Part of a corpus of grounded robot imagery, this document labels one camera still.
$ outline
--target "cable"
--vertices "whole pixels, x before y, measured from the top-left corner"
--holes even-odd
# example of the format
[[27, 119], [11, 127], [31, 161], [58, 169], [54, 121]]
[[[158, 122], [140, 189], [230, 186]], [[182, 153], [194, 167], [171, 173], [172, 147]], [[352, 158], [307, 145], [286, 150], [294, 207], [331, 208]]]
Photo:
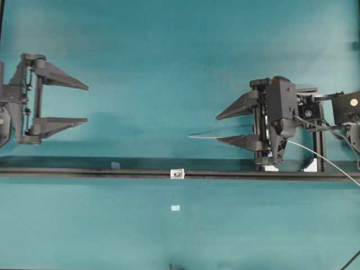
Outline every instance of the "cable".
[[220, 139], [222, 137], [203, 137], [198, 135], [189, 135], [189, 138], [195, 138], [195, 139]]
[[340, 172], [343, 173], [343, 175], [345, 175], [346, 177], [348, 177], [349, 179], [351, 179], [351, 181], [353, 181], [355, 184], [357, 184], [360, 187], [360, 183], [358, 181], [356, 181], [354, 178], [352, 178], [347, 172], [343, 171], [342, 169], [340, 169], [337, 165], [335, 165], [333, 162], [329, 161], [329, 159], [327, 159], [326, 157], [316, 153], [315, 151], [311, 150], [310, 148], [307, 148], [304, 145], [301, 145], [297, 142], [293, 142], [293, 141], [289, 141], [287, 140], [288, 143], [292, 143], [293, 145], [297, 145], [305, 150], [310, 151], [311, 153], [313, 153], [314, 155], [317, 155], [319, 158], [322, 158], [324, 161], [328, 162], [330, 165], [334, 166], [336, 169], [338, 169]]
[[355, 260], [356, 257], [359, 256], [359, 255], [360, 255], [360, 251], [358, 251], [358, 253], [356, 253], [356, 254], [354, 255], [354, 257], [352, 257], [351, 260], [348, 261], [348, 262], [346, 263], [346, 265], [344, 265], [344, 266], [342, 267], [342, 269], [340, 269], [340, 270], [344, 270], [346, 267], [348, 267], [348, 266], [353, 262], [353, 260]]
[[348, 146], [350, 147], [350, 149], [353, 151], [353, 154], [354, 154], [355, 159], [356, 159], [356, 166], [357, 166], [358, 170], [360, 170], [360, 159], [359, 159], [358, 155], [356, 154], [356, 150], [355, 150], [355, 148], [351, 145], [351, 143], [349, 142], [349, 140], [348, 140], [344, 135], [342, 135], [342, 134], [339, 133], [339, 132], [336, 132], [336, 131], [332, 130], [331, 128], [324, 127], [324, 126], [322, 126], [322, 125], [317, 125], [317, 124], [311, 123], [311, 122], [309, 122], [309, 121], [306, 121], [306, 120], [304, 120], [304, 119], [302, 119], [301, 117], [298, 117], [298, 116], [296, 116], [296, 115], [294, 115], [294, 118], [295, 118], [295, 119], [298, 119], [299, 121], [301, 121], [301, 122], [303, 122], [303, 123], [305, 123], [305, 124], [312, 125], [312, 126], [317, 127], [317, 128], [319, 128], [319, 129], [325, 129], [326, 131], [330, 131], [332, 134], [343, 138], [343, 139], [345, 140], [345, 142], [348, 144]]

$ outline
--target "metal bracket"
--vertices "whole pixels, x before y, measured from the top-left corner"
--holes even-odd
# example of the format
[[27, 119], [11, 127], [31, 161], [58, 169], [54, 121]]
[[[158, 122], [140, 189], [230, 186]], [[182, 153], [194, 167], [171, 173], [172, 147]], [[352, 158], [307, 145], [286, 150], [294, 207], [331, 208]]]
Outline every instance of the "metal bracket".
[[170, 179], [184, 179], [185, 170], [184, 169], [171, 169], [170, 170]]
[[303, 169], [303, 172], [316, 173], [318, 171], [317, 164], [318, 158], [312, 159], [311, 162]]

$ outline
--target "metal rod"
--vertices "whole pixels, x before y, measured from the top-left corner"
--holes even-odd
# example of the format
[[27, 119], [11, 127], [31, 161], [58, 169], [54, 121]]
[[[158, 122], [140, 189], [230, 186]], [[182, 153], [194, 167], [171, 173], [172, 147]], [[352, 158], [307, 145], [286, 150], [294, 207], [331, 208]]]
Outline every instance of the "metal rod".
[[35, 92], [35, 103], [34, 103], [34, 118], [41, 117], [41, 102], [43, 95], [43, 78], [40, 76], [36, 77], [36, 92]]
[[1, 33], [2, 33], [2, 21], [4, 18], [4, 9], [5, 9], [5, 0], [1, 0], [1, 3], [0, 3], [0, 41], [1, 41]]

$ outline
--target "black metal rail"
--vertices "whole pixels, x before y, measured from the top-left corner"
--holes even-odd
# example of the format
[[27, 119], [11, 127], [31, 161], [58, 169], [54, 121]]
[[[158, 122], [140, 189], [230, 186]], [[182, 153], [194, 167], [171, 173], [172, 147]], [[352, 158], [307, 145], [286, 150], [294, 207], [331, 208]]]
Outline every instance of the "black metal rail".
[[[360, 178], [360, 173], [352, 173]], [[62, 178], [149, 178], [170, 179], [170, 170], [142, 169], [76, 169], [76, 168], [0, 168], [0, 177], [62, 177]], [[261, 181], [323, 181], [349, 182], [341, 173], [304, 172], [241, 172], [218, 170], [186, 170], [185, 179], [261, 180]]]

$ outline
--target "white cable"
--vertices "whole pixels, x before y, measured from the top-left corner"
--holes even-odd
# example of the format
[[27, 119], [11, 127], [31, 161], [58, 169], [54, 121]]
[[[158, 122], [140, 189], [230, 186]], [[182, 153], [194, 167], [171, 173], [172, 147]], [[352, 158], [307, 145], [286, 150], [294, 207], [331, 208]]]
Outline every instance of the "white cable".
[[356, 181], [354, 178], [352, 178], [348, 173], [346, 173], [345, 171], [343, 171], [342, 169], [340, 169], [337, 165], [335, 165], [334, 163], [332, 163], [331, 161], [329, 161], [329, 159], [327, 159], [326, 157], [323, 157], [322, 155], [316, 153], [315, 151], [311, 150], [310, 148], [307, 148], [304, 145], [301, 145], [297, 142], [293, 142], [293, 141], [289, 141], [287, 140], [288, 143], [292, 143], [293, 145], [297, 145], [305, 150], [310, 151], [311, 153], [313, 153], [314, 155], [317, 155], [319, 158], [322, 158], [324, 161], [328, 162], [329, 164], [331, 164], [332, 166], [334, 166], [336, 169], [338, 169], [339, 171], [341, 171], [346, 177], [348, 177], [349, 179], [351, 179], [355, 184], [357, 184], [360, 187], [360, 183], [358, 181]]
[[189, 138], [195, 138], [195, 139], [220, 139], [223, 137], [203, 137], [203, 136], [198, 136], [198, 135], [189, 135]]

